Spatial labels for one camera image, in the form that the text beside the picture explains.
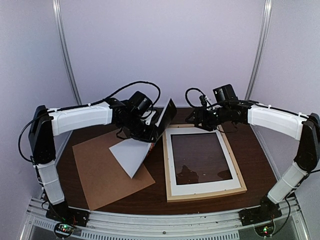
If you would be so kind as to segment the books photo print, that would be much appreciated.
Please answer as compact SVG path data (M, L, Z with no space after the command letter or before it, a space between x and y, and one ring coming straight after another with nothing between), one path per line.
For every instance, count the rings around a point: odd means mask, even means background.
M144 142L130 138L109 148L112 155L131 179L139 170L149 151L163 135L176 114L177 108L173 100L169 98L159 116L158 121L154 125L155 128L151 133L150 141Z

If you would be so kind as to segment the clear acrylic sheet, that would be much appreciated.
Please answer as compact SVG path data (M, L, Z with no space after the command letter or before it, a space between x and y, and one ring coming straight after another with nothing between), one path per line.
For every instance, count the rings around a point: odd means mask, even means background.
M177 185L233 178L216 133L173 134L171 145Z

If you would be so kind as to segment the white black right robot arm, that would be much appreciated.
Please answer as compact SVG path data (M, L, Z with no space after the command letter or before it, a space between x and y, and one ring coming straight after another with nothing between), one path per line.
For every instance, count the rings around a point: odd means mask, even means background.
M192 107L186 123L209 132L217 130L225 122L241 123L270 129L299 142L292 165L256 210L258 219L266 221L276 212L275 205L297 189L317 167L320 160L320 117L316 113L305 115L258 101L240 100L231 84L213 89L213 94L216 103L211 103L204 93L200 95L201 105Z

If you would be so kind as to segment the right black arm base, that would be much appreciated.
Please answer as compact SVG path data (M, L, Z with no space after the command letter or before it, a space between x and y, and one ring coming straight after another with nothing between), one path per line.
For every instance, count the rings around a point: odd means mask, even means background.
M244 208L238 214L242 226L255 225L282 216L279 204L273 203L267 195L262 197L259 206Z

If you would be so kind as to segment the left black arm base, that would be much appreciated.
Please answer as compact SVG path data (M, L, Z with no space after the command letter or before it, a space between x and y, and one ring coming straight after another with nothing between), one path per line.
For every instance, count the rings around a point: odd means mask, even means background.
M49 202L45 217L68 225L86 227L90 213L86 210L69 207L67 201L53 205Z

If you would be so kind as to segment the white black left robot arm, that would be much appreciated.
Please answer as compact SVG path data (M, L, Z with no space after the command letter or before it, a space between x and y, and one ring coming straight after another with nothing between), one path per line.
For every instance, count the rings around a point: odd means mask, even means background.
M107 97L87 105L64 108L36 108L33 119L26 124L31 156L27 158L36 169L40 185L44 188L50 208L61 222L72 218L72 211L63 193L55 165L54 138L62 133L97 125L113 124L127 129L129 138L155 143L162 133L157 117L151 109L151 100L136 91L127 100Z

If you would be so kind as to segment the brown backing board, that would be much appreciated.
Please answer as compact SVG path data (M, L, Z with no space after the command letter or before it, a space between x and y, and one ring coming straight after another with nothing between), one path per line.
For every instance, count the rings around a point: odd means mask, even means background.
M94 211L155 183L142 165L130 178L110 147L120 143L116 131L103 134L72 147L81 186L89 210Z

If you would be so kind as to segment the right round circuit board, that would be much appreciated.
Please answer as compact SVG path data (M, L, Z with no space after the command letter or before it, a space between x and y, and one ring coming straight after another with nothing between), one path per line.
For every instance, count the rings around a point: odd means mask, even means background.
M257 225L254 227L255 233L259 236L259 237L268 237L270 235L272 235L275 231L275 225L268 223L268 224L262 224L262 225Z

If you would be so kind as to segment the round circuit board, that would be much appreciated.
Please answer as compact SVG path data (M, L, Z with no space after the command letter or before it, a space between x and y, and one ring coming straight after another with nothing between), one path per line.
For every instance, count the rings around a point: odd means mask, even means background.
M259 236L259 237L268 237L270 235L272 235L275 231L275 225L268 223L268 224L262 224L262 225L257 225L254 227L255 233Z
M73 234L74 230L74 226L62 222L57 223L53 228L53 232L58 238L68 238Z

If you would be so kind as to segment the left round circuit board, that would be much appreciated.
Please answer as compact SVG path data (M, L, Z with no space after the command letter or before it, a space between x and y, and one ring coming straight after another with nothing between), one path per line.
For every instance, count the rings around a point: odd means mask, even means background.
M53 232L58 238L68 238L73 234L74 230L74 226L62 222L57 223L53 228Z

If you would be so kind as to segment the aluminium front rail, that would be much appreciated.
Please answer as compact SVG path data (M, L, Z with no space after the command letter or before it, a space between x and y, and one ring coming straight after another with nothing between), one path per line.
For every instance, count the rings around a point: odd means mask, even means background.
M91 211L86 226L76 226L66 240L311 240L295 197L280 203L282 216L272 221L243 225L239 211L181 215L136 215ZM32 198L18 240L61 240L54 233L58 221L46 218L47 203ZM274 223L276 235L258 234L262 224Z

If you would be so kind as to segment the right aluminium corner post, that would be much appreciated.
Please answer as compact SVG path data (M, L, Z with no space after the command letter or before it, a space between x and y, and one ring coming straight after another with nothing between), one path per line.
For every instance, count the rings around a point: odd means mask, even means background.
M245 100L249 100L251 98L254 91L255 83L258 79L259 69L260 69L262 59L263 59L263 54L264 54L264 48L267 42L268 33L270 29L272 9L273 9L273 1L265 0L262 21L260 26L259 39L258 39L252 71L250 74L250 79L249 79L247 90L244 97Z

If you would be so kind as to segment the aluminium corner post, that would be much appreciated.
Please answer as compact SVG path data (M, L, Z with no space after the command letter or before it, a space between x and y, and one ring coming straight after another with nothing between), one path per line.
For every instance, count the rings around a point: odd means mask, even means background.
M250 74L250 79L249 79L247 90L244 97L245 100L249 100L251 98L254 91L255 83L258 79L259 69L260 69L262 59L263 59L263 54L264 54L264 48L267 42L268 33L270 29L272 9L273 9L273 1L265 0L262 21L260 26L259 39L258 39L252 71Z
M62 12L61 12L61 1L60 0L53 0L52 7L53 7L53 14L54 14L55 22L56 22L57 32L58 32L60 46L61 46L61 50L62 50L62 59L64 62L67 78L70 83L71 91L72 91L72 94L73 94L73 97L75 99L76 104L81 105L82 100L81 100L78 86L77 86L77 83L75 80L75 76L74 76L74 72L73 72L73 68L72 68L72 63L71 63L71 59L70 59L70 54L69 54L68 46L67 46L66 34L65 34L64 23L63 23L63 16L62 16Z

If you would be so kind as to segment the left aluminium corner post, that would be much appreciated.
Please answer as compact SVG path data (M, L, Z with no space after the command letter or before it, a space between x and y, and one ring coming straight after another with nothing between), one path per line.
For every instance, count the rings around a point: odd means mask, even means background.
M75 76L74 76L74 72L73 72L73 68L72 68L72 63L71 63L71 59L70 59L70 54L69 54L68 46L67 46L66 34L65 34L64 23L63 23L63 16L62 16L62 12L61 12L61 1L60 0L53 0L52 7L53 7L53 14L54 14L55 22L56 22L57 32L58 32L60 46L61 46L61 50L62 50L62 59L64 62L67 78L70 83L71 91L72 91L72 94L73 94L73 97L75 99L76 104L81 105L82 100L81 100L78 86L77 86L77 83L75 80Z

